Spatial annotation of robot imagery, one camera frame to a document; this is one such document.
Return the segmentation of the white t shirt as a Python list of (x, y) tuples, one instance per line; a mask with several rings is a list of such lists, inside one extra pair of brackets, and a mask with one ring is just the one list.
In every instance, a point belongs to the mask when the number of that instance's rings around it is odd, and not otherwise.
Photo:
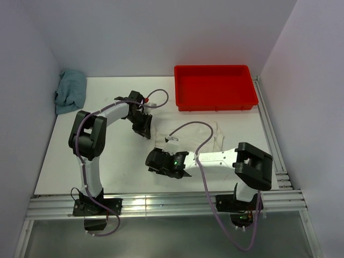
[[(154, 120), (151, 125), (152, 139), (155, 141), (155, 147), (163, 149), (165, 146), (165, 138), (175, 129), (188, 120), (171, 119), (171, 120)], [(224, 134), (219, 125), (215, 121), (208, 121), (207, 124), (213, 129), (213, 136), (200, 149), (201, 153), (219, 152), (223, 149)], [(194, 152), (197, 147), (210, 136), (210, 129), (203, 124), (190, 124), (173, 134), (178, 139), (179, 151)]]

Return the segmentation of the red plastic bin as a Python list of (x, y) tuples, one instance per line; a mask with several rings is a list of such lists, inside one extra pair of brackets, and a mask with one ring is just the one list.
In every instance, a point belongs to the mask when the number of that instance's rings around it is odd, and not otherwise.
[(175, 66), (179, 111), (246, 111), (258, 105), (246, 65)]

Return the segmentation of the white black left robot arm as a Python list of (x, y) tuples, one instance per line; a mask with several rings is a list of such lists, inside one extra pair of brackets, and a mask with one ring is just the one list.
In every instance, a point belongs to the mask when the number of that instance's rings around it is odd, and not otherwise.
[(128, 97), (117, 97), (112, 104), (98, 111), (77, 113), (68, 145), (81, 167), (79, 198), (91, 214), (100, 214), (105, 208), (99, 157), (105, 148), (107, 127), (119, 119), (127, 119), (136, 134), (150, 139), (152, 115), (147, 112), (148, 109), (145, 97), (131, 91)]

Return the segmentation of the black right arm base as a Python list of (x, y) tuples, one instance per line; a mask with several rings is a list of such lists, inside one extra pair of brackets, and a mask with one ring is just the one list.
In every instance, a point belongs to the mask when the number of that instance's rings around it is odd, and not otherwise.
[(234, 194), (216, 195), (217, 211), (229, 213), (232, 223), (238, 227), (247, 227), (254, 222), (256, 205), (257, 194), (250, 202), (236, 200)]

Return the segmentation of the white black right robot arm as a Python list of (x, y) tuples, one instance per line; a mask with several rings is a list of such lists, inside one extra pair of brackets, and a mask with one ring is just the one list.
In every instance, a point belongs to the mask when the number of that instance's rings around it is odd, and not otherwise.
[(145, 165), (151, 172), (175, 179), (191, 177), (197, 172), (202, 176), (206, 173), (235, 175), (239, 181), (232, 199), (240, 210), (251, 203), (258, 191), (269, 191), (273, 186), (273, 157), (247, 142), (240, 142), (230, 150), (199, 154), (154, 148)]

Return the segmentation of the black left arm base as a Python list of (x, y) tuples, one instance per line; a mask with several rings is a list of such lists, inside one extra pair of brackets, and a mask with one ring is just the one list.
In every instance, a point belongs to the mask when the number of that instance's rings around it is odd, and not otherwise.
[[(70, 196), (74, 201), (73, 217), (84, 217), (84, 229), (86, 233), (97, 237), (104, 237), (114, 233), (120, 225), (120, 214), (122, 208), (122, 198), (104, 198), (104, 190), (97, 197), (93, 197), (93, 202), (88, 195), (84, 195), (78, 188), (73, 187)], [(109, 233), (101, 233), (109, 220), (109, 216), (117, 218), (116, 228)]]

